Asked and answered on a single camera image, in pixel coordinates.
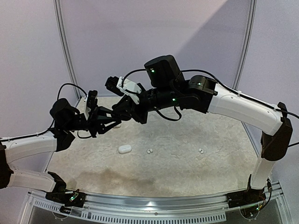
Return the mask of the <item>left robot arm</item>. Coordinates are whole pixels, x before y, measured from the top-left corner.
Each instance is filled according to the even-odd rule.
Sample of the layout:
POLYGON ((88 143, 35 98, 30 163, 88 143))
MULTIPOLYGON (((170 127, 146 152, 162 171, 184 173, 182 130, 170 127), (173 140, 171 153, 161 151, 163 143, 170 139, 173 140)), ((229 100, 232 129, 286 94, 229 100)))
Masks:
POLYGON ((69 199, 66 183, 56 173, 20 169, 14 161, 36 154, 60 152, 70 147, 73 131, 88 131, 95 138, 121 123, 121 118, 105 107, 92 105, 87 113, 71 106, 67 99, 57 100, 50 110, 54 127, 45 134, 28 138, 5 139, 0 143, 0 187, 24 187, 51 192, 60 203, 69 199))

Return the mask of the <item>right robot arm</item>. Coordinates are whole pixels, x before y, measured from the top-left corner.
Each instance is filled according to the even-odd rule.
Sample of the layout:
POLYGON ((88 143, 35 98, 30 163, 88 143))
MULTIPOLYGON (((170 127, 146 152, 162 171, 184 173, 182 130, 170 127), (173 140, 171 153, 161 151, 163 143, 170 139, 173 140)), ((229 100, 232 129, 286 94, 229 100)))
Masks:
POLYGON ((127 76, 107 80, 106 88, 122 98, 113 106, 115 115, 144 124, 150 111, 173 107, 176 112, 184 109, 209 112, 259 128, 261 153, 241 196, 245 203, 257 199, 270 184, 268 177, 275 162, 285 156, 289 147, 293 128, 286 106, 283 103, 271 105, 233 90, 204 70, 196 70, 195 76, 187 80, 172 55, 146 62, 143 70, 150 78, 150 90, 127 76))

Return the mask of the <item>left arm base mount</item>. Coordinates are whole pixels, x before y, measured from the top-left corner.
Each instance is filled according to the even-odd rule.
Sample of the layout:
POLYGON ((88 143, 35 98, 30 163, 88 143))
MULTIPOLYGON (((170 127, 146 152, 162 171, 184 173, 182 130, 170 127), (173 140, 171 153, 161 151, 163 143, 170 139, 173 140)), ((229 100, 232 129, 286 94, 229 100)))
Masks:
POLYGON ((62 187, 47 192, 45 198, 47 200, 61 203, 65 207, 83 208, 87 194, 77 190, 64 189, 62 187))

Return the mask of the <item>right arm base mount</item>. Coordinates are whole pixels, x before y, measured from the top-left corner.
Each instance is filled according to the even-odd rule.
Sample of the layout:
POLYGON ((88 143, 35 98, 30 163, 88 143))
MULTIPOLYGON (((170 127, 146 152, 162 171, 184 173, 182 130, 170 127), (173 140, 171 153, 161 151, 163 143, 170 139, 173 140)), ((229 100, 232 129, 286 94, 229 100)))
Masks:
POLYGON ((229 208, 245 206, 265 200, 265 192, 263 189, 251 189, 235 191, 226 194, 229 208))

